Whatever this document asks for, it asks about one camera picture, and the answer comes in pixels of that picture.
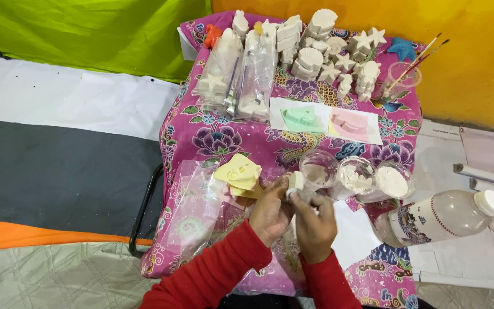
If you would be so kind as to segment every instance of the green tent fabric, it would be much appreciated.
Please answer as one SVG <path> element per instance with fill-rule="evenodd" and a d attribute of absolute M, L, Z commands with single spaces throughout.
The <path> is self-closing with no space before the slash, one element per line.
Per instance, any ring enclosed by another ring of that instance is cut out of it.
<path fill-rule="evenodd" d="M 176 28 L 211 14 L 210 0 L 0 1 L 0 51 L 107 72 L 186 78 Z"/>

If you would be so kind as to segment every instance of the orange fabric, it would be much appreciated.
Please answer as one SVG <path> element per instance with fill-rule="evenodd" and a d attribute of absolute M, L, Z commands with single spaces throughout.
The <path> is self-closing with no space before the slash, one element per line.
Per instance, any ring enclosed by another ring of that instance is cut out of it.
<path fill-rule="evenodd" d="M 129 242 L 129 237 L 84 233 L 75 231 L 58 231 L 29 227 L 16 223 L 0 222 L 0 249 L 57 245 L 71 242 Z M 151 246 L 151 239 L 137 239 L 138 245 Z"/>

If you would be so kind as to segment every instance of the orange painted figurine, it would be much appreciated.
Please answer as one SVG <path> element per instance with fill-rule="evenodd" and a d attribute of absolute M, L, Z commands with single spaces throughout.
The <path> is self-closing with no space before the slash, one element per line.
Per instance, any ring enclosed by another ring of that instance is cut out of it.
<path fill-rule="evenodd" d="M 203 45 L 206 48 L 213 48 L 215 46 L 216 39 L 222 36 L 222 30 L 212 24 L 207 25 L 205 30 L 207 30 L 207 36 L 205 37 Z"/>

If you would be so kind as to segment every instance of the white powder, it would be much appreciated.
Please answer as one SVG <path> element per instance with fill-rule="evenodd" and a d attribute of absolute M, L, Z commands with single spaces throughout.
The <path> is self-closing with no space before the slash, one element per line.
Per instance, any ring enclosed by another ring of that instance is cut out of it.
<path fill-rule="evenodd" d="M 381 190 L 395 197 L 402 197 L 409 191 L 407 181 L 393 167 L 381 167 L 377 171 L 377 184 Z"/>
<path fill-rule="evenodd" d="M 341 167 L 340 177 L 344 186 L 354 193 L 364 193 L 371 189 L 372 179 L 358 174 L 354 165 L 344 165 Z"/>

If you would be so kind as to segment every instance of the red sleeve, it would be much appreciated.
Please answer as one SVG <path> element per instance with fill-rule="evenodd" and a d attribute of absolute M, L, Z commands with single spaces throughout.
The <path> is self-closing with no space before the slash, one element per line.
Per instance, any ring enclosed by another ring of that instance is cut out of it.
<path fill-rule="evenodd" d="M 361 309 L 361 303 L 346 281 L 335 252 L 319 264 L 306 263 L 302 254 L 299 257 L 306 285 L 317 309 Z"/>
<path fill-rule="evenodd" d="M 216 308 L 251 268 L 272 261 L 271 250 L 251 229 L 248 219 L 222 241 L 203 250 L 189 263 L 144 294 L 139 309 Z"/>

